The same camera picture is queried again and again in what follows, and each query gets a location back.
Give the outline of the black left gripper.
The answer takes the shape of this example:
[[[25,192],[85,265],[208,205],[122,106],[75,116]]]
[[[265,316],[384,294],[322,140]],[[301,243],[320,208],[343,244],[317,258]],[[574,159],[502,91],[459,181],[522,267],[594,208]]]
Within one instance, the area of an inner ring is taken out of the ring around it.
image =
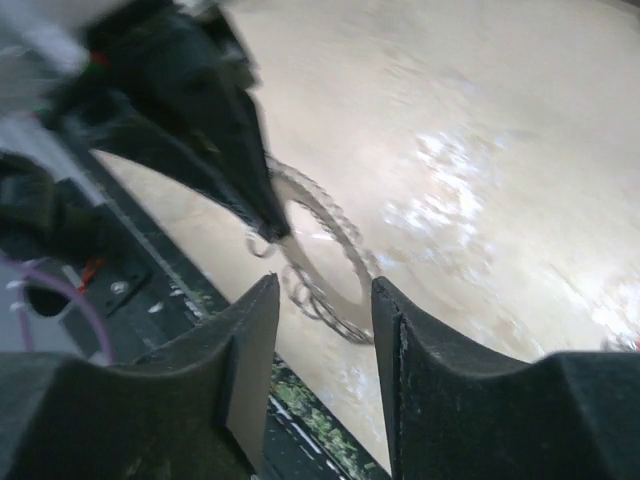
[[[249,93],[251,61],[221,7],[192,15],[174,1],[134,1],[92,23],[85,39],[89,65],[36,111],[46,127],[79,129],[266,238],[290,233]]]

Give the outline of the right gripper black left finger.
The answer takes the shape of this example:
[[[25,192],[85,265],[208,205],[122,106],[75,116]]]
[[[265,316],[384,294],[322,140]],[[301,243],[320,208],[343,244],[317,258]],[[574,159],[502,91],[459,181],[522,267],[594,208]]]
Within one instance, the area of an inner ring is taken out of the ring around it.
[[[102,368],[73,356],[1,358],[5,479],[247,479],[263,438],[279,322],[267,275],[210,321]]]

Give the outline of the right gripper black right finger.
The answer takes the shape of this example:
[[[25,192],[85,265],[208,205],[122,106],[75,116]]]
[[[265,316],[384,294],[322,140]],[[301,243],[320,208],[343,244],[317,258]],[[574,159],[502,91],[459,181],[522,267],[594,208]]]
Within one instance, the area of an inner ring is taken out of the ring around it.
[[[371,308],[394,478],[638,477],[637,354],[522,362],[449,327],[382,277]]]

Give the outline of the silver key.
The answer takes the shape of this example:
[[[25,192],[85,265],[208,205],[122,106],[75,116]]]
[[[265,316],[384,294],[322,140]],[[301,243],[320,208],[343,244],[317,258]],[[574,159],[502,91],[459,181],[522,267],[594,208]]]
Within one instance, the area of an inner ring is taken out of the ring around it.
[[[621,341],[625,337],[629,337],[629,336],[613,335],[613,336],[606,337],[601,344],[602,350],[607,352],[627,352],[621,347]]]

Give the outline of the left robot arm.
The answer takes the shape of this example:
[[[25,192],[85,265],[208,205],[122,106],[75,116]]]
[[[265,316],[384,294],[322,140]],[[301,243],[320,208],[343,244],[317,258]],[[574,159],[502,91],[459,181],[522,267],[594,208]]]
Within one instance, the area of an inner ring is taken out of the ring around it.
[[[136,162],[263,239],[290,225],[267,165],[253,60],[215,1],[5,1],[1,108]]]

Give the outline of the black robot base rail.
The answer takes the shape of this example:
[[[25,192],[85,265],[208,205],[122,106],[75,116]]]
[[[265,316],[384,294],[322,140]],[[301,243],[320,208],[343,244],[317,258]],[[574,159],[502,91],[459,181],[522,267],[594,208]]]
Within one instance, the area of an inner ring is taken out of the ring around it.
[[[226,301],[115,179],[72,137],[32,118],[1,124],[11,197],[27,186],[30,214],[63,208],[68,224],[45,246],[1,228],[1,358],[53,353],[108,368],[210,321]],[[263,469],[247,479],[382,479],[385,470],[273,354]]]

